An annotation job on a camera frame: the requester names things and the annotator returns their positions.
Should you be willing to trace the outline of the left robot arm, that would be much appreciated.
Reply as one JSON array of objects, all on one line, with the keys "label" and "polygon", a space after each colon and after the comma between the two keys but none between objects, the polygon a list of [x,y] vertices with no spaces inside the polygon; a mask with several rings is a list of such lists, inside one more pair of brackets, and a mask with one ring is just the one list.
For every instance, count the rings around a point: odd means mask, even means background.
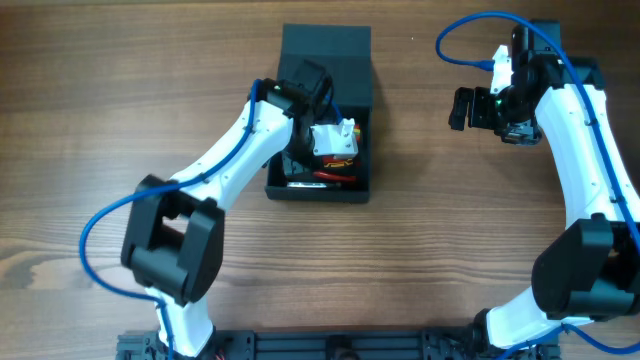
[{"label": "left robot arm", "polygon": [[288,78],[258,79],[204,155],[168,180],[148,175],[139,183],[120,259],[156,304],[161,325],[149,352],[196,359],[210,344],[205,295],[222,265],[226,213],[273,156],[314,154],[312,126],[333,89],[327,70],[309,60]]}]

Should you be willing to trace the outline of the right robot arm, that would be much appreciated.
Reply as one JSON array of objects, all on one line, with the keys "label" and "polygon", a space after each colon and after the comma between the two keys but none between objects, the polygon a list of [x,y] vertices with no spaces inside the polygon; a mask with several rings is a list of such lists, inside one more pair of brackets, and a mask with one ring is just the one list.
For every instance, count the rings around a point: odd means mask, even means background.
[{"label": "right robot arm", "polygon": [[458,89],[449,124],[513,145],[547,141],[566,227],[536,259],[530,286],[467,327],[471,357],[543,357],[563,332],[639,311],[639,197],[610,129],[598,63],[568,56],[556,21],[514,16],[513,24],[510,44],[476,62],[490,86]]}]

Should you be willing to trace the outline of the clear screwdriver set case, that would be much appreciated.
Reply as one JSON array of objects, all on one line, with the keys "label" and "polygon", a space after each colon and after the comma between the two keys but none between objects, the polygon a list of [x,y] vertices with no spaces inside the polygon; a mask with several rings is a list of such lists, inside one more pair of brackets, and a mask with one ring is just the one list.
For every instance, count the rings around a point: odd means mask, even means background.
[{"label": "clear screwdriver set case", "polygon": [[355,139],[357,143],[361,142],[361,129],[360,126],[358,124],[356,124],[354,126],[354,131],[353,131],[354,135],[355,135]]}]

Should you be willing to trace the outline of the dark green box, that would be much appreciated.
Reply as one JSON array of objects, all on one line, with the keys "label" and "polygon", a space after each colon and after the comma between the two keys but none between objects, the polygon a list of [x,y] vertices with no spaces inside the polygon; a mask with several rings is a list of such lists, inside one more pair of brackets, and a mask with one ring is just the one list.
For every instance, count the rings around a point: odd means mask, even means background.
[{"label": "dark green box", "polygon": [[[355,182],[333,182],[319,178],[287,180],[283,174],[282,151],[268,163],[265,192],[271,200],[346,202],[362,204],[370,199],[373,110],[371,29],[368,26],[286,24],[282,28],[280,59],[273,97],[281,97],[294,112],[294,120],[313,117],[314,125],[338,124],[353,118],[361,129],[361,142],[354,164],[344,169],[325,169],[354,175]],[[288,182],[341,183],[339,189],[294,189]]]}]

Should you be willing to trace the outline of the orange black pliers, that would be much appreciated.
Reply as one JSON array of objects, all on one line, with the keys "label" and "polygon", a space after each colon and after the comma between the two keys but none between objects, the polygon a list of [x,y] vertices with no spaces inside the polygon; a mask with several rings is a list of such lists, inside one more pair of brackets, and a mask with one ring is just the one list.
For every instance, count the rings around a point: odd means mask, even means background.
[{"label": "orange black pliers", "polygon": [[344,169],[354,164],[352,158],[336,158],[335,156],[323,156],[322,166],[325,169]]}]

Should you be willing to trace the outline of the silver combination wrench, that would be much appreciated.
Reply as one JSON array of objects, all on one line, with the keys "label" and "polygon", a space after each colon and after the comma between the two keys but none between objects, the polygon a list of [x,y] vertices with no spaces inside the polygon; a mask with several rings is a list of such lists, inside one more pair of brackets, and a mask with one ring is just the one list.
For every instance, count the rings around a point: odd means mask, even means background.
[{"label": "silver combination wrench", "polygon": [[286,187],[294,188],[294,189],[312,189],[312,190],[339,189],[341,187],[341,183],[288,182]]}]

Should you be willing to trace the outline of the red handled snips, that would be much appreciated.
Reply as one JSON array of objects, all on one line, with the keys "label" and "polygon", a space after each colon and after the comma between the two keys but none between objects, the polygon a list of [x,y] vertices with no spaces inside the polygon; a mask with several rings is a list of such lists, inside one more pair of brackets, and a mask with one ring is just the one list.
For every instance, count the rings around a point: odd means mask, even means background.
[{"label": "red handled snips", "polygon": [[314,171],[312,175],[315,178],[319,178],[325,181],[333,181],[333,182],[350,183],[350,182],[355,182],[357,180],[357,177],[354,175],[341,175],[341,174],[325,172],[325,171]]}]

